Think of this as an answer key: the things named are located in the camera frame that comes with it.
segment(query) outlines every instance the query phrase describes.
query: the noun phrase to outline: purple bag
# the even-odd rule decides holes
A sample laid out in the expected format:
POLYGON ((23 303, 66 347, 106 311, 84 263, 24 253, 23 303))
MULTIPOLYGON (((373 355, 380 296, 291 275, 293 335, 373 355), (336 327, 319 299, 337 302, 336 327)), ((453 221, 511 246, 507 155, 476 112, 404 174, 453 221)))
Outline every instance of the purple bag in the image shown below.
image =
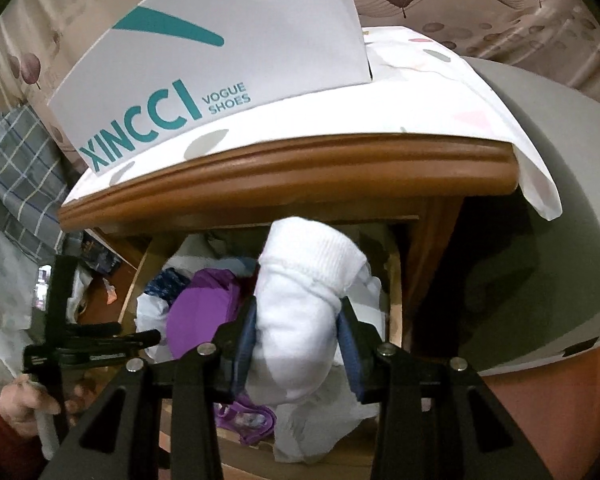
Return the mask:
MULTIPOLYGON (((196 272, 167 316, 167 345, 179 359, 200 343, 211 341, 222 323, 235 320, 240 303, 240 285, 230 270, 202 269, 196 272)), ((216 426, 240 436, 252 446, 271 434, 276 415, 266 406, 254 406, 246 395, 233 404, 216 404, 216 426)))

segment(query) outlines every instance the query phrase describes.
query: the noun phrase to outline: black clamp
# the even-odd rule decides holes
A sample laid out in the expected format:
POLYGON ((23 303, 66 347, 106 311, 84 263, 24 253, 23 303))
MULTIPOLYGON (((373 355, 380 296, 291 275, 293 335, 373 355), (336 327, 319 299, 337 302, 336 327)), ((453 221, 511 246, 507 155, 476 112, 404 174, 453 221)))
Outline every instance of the black clamp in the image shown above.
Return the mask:
MULTIPOLYGON (((256 301, 213 341, 178 361, 126 362, 71 430, 40 480, 221 480, 213 406, 244 389, 256 341, 256 301), (158 447, 163 399, 173 399, 171 455, 158 447)), ((535 450, 464 359, 425 362, 359 322, 344 299, 338 342, 359 402, 379 402, 372 480, 550 480, 535 450)))
POLYGON ((72 296, 78 258, 57 256, 52 267, 46 301, 45 342, 24 349, 23 370, 42 384, 61 406, 54 417, 58 440, 69 431, 64 410, 62 370, 124 364, 141 349, 157 345, 160 332, 149 330, 119 336, 119 323, 76 325, 66 322, 66 302, 72 296))

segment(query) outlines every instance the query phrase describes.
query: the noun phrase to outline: clutter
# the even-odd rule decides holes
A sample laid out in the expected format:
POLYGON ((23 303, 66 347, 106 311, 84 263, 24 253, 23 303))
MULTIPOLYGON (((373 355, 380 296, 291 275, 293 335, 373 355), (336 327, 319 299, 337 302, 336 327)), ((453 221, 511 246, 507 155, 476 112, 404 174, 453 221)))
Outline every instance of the clutter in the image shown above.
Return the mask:
POLYGON ((107 291, 107 304, 110 305, 118 298, 118 295, 116 294, 116 288, 109 283, 107 278, 103 278, 102 283, 104 283, 104 288, 107 291))
POLYGON ((257 277, 257 341, 246 390, 232 405, 216 406, 216 425, 247 446, 274 433, 279 462, 319 460, 378 415, 378 406, 362 406, 351 393, 335 319, 347 296, 358 319, 386 338, 388 237, 386 226, 334 229, 301 218, 189 235, 138 297, 136 327, 162 336, 146 354, 164 362, 210 341, 220 324, 235 319, 257 277), (371 262, 356 245, 366 247, 371 262), (250 257, 258 255, 260 267, 250 257))
POLYGON ((240 285, 230 270, 196 272, 167 317, 167 342, 174 358, 211 341, 222 323, 235 319, 239 299, 240 285))
POLYGON ((317 462, 362 420, 379 412, 378 404, 360 404, 350 389, 344 366, 333 366, 320 387, 303 402, 275 408, 274 457, 277 462, 317 462))
POLYGON ((34 294, 33 306, 38 310, 46 308, 46 293, 49 290, 49 278, 51 277, 51 266, 46 265, 38 269, 38 281, 34 294))
POLYGON ((80 316, 80 305, 93 277, 83 266, 78 265, 75 269, 74 288, 71 297, 66 302, 66 320, 69 323, 77 323, 80 316))
POLYGON ((122 261, 117 254, 107 249, 88 233, 84 233, 80 252, 82 262, 103 276, 110 276, 122 261))
POLYGON ((271 225, 259 263, 246 391, 256 404, 300 402, 333 365, 340 299, 366 270, 366 256, 334 228, 286 218, 271 225))

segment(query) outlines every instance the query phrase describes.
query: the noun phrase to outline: plaid cloth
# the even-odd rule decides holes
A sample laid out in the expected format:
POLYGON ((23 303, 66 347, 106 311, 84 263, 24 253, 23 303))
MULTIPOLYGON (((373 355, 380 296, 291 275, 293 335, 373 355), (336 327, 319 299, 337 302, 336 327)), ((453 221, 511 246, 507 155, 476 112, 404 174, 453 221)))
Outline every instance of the plaid cloth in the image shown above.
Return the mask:
POLYGON ((63 232, 57 218, 75 179, 29 105, 0 116, 0 231, 40 265, 80 255, 82 232, 63 232))

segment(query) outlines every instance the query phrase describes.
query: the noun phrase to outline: leaf pattern wallpaper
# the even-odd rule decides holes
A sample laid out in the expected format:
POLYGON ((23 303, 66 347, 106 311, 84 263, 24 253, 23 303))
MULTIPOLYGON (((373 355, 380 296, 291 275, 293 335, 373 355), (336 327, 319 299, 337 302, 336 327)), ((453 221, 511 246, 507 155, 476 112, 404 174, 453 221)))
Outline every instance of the leaf pattern wallpaper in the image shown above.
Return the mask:
MULTIPOLYGON (((46 101, 110 26, 111 1, 12 0, 0 17, 0 113, 29 102, 75 164, 46 101)), ((515 65, 600 102, 600 25, 581 0, 354 1, 363 27, 409 27, 461 56, 515 65)))

